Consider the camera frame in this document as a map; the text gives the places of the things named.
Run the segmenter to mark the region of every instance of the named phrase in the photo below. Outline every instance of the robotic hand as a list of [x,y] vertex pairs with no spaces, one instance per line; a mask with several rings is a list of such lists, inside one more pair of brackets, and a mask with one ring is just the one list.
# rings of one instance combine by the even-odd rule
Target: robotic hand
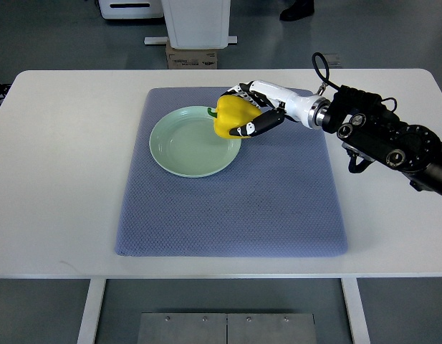
[[[317,68],[316,57],[323,61],[326,76]],[[371,163],[379,161],[403,173],[416,190],[442,195],[442,142],[439,137],[422,125],[401,121],[394,113],[397,108],[394,98],[382,99],[374,93],[330,82],[329,67],[322,54],[315,53],[312,61],[323,81],[315,95],[301,96],[260,80],[239,84],[225,92],[223,95],[239,96],[258,108],[270,108],[251,122],[232,128],[230,135],[260,135],[288,118],[310,129],[336,133],[350,157],[348,170],[351,173],[361,173]],[[332,102],[322,96],[328,85],[337,91]],[[386,108],[383,104],[386,100],[394,101],[394,109]]]

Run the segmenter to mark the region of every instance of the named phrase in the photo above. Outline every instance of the white machine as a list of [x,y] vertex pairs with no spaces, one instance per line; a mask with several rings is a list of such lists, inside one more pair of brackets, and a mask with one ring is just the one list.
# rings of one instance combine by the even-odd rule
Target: white machine
[[98,0],[104,19],[161,18],[161,0]]

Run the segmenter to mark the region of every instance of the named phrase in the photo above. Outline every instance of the table leg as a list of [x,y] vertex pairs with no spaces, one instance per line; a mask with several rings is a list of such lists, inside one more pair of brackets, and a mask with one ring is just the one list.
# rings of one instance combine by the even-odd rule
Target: table leg
[[351,336],[354,344],[370,344],[367,323],[365,322],[362,300],[354,277],[342,278],[343,294],[350,321]]
[[93,278],[90,280],[87,299],[85,300],[84,315],[80,324],[77,344],[94,344],[100,318],[101,304],[105,292],[106,279]]

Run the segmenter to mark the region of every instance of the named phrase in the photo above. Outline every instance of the cardboard box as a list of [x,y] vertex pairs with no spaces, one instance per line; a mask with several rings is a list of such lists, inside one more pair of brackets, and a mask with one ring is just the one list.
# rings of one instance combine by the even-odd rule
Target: cardboard box
[[169,70],[217,70],[218,53],[215,49],[174,49],[166,43],[166,61]]

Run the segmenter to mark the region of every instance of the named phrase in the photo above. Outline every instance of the textured mat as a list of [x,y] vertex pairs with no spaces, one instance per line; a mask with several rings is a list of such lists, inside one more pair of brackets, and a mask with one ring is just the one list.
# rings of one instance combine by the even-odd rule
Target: textured mat
[[115,251],[196,257],[331,257],[346,252],[321,130],[286,120],[243,140],[227,168],[204,178],[174,176],[153,160],[148,142],[158,120],[186,106],[215,107],[225,89],[160,88],[148,93]]

